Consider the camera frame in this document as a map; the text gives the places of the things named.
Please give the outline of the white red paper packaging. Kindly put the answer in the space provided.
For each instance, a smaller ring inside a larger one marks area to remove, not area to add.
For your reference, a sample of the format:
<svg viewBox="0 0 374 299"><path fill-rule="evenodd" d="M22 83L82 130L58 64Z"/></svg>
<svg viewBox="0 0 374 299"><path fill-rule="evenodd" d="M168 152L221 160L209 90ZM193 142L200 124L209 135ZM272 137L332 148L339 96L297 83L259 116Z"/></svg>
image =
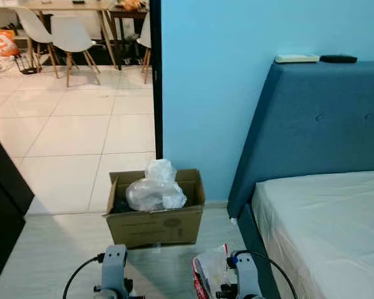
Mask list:
<svg viewBox="0 0 374 299"><path fill-rule="evenodd" d="M213 292L218 291L222 283L237 284L235 269L231 268L227 261L229 257L227 243L198 254L191 261L193 277L201 277Z"/></svg>

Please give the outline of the brown cardboard box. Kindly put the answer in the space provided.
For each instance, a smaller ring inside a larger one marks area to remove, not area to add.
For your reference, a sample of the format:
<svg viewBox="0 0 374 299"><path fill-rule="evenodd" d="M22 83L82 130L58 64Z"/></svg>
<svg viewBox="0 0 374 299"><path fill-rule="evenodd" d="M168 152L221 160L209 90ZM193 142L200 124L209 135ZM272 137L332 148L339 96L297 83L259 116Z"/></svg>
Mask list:
<svg viewBox="0 0 374 299"><path fill-rule="evenodd" d="M205 203L203 181L198 169L176 172L176 182L187 198L185 206L160 211L118 212L120 203L125 202L127 187L144 178L144 172L110 172L109 177L111 188L104 219L115 244L136 248L196 242Z"/></svg>

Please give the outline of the clear crumpled plastic bag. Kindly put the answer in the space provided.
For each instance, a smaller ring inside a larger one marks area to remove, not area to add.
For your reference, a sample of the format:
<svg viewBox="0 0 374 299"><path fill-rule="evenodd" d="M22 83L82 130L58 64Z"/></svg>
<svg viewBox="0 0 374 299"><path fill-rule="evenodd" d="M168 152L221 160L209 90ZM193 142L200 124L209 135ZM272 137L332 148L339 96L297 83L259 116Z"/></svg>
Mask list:
<svg viewBox="0 0 374 299"><path fill-rule="evenodd" d="M173 210L184 207L187 197L176 182L178 171L167 159L150 161L144 177L125 191L128 205L136 211Z"/></svg>

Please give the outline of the mattress with cream sheet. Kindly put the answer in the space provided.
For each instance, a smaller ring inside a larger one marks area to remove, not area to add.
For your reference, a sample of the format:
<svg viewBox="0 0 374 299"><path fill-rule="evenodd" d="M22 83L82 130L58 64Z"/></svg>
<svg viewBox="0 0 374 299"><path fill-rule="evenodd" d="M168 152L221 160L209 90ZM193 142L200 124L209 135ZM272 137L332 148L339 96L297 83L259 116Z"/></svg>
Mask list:
<svg viewBox="0 0 374 299"><path fill-rule="evenodd" d="M256 183L251 209L286 297L374 299L374 171Z"/></svg>

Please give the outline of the large black panel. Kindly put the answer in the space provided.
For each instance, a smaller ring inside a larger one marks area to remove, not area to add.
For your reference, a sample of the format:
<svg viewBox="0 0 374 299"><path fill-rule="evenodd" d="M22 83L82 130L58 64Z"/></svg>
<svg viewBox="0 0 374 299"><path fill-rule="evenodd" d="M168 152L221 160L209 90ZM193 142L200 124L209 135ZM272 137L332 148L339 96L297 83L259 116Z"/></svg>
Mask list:
<svg viewBox="0 0 374 299"><path fill-rule="evenodd" d="M25 226L25 213L35 197L0 143L0 275Z"/></svg>

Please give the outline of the blue fabric bed headboard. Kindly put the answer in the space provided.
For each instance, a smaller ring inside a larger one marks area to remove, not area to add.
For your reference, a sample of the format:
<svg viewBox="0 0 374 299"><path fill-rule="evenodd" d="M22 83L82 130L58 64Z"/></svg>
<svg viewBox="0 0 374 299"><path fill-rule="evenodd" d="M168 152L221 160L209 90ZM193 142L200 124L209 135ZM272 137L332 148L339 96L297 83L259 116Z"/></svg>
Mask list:
<svg viewBox="0 0 374 299"><path fill-rule="evenodd" d="M374 171L374 62L272 64L236 168L227 211L258 182Z"/></svg>

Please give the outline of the white remote control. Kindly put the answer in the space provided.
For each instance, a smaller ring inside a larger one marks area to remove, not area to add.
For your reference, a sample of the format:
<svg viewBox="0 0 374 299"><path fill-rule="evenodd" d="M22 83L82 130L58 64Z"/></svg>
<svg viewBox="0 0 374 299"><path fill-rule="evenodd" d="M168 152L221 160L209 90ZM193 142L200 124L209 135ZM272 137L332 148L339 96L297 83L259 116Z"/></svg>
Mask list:
<svg viewBox="0 0 374 299"><path fill-rule="evenodd" d="M302 54L278 55L274 60L278 64L317 63L318 61L319 56Z"/></svg>

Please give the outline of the black remote control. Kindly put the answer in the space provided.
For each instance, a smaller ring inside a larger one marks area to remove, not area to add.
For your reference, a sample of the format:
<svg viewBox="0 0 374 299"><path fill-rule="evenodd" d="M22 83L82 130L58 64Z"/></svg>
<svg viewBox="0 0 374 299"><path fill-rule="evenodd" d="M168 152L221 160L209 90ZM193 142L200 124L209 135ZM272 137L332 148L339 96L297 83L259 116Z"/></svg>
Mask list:
<svg viewBox="0 0 374 299"><path fill-rule="evenodd" d="M324 55L320 56L319 60L330 64L354 64L358 62L358 57L347 55Z"/></svg>

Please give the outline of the dark side table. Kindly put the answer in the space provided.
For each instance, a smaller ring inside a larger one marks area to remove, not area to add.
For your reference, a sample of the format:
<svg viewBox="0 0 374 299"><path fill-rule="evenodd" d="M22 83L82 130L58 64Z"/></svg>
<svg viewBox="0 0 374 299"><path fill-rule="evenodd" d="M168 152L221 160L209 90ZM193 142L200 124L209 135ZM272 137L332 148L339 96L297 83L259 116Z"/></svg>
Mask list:
<svg viewBox="0 0 374 299"><path fill-rule="evenodd" d="M113 35L111 42L119 67L142 65L146 48L138 42L138 38L143 32L148 12L144 7L132 11L122 6L109 9L109 24Z"/></svg>

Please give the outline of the orange bag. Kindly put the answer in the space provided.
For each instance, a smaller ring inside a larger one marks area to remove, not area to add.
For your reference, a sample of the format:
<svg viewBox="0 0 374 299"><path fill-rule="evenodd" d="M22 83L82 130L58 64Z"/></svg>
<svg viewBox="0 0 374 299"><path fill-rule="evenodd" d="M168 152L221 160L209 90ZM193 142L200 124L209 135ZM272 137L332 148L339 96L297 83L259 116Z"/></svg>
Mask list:
<svg viewBox="0 0 374 299"><path fill-rule="evenodd" d="M11 29L0 29L0 56L9 57L20 54L15 43L15 32Z"/></svg>

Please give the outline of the light wooden table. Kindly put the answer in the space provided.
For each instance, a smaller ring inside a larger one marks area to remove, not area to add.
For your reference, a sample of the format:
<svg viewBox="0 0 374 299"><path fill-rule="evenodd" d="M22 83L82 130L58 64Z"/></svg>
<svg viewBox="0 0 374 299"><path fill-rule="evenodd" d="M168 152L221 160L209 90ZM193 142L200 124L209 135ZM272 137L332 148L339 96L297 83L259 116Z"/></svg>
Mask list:
<svg viewBox="0 0 374 299"><path fill-rule="evenodd" d="M115 0L25 0L22 7L34 12L42 11L91 11L97 15L100 23L100 31L107 46L110 60L118 70L122 70L121 65L115 57L115 38L118 31L115 28L115 20L110 17L110 8L115 6Z"/></svg>

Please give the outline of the black door frame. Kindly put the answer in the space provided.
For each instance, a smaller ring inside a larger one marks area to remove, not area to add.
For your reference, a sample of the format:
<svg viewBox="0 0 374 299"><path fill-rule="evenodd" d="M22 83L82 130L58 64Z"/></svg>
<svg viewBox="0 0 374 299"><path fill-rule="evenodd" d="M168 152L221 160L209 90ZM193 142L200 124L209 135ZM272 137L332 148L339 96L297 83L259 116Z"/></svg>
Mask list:
<svg viewBox="0 0 374 299"><path fill-rule="evenodd" d="M150 31L152 40L153 110L155 111L156 158L163 158L163 97L161 76L161 0L149 0Z"/></svg>

